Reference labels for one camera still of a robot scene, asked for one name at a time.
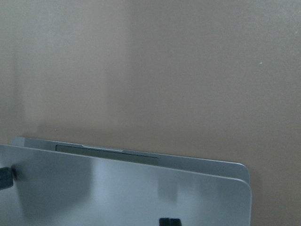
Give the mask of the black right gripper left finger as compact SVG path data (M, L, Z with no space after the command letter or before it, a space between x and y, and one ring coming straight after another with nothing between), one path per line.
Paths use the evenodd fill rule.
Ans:
M160 218L159 226L170 226L170 218Z

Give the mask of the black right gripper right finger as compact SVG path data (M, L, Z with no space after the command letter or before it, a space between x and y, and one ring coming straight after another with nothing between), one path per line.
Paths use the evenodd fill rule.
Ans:
M179 218L171 218L169 220L170 226L181 226L181 220Z

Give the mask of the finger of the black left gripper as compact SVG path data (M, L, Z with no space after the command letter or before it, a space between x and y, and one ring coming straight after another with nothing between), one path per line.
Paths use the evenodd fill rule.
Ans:
M11 188L14 184L11 168L4 167L0 169L0 190Z

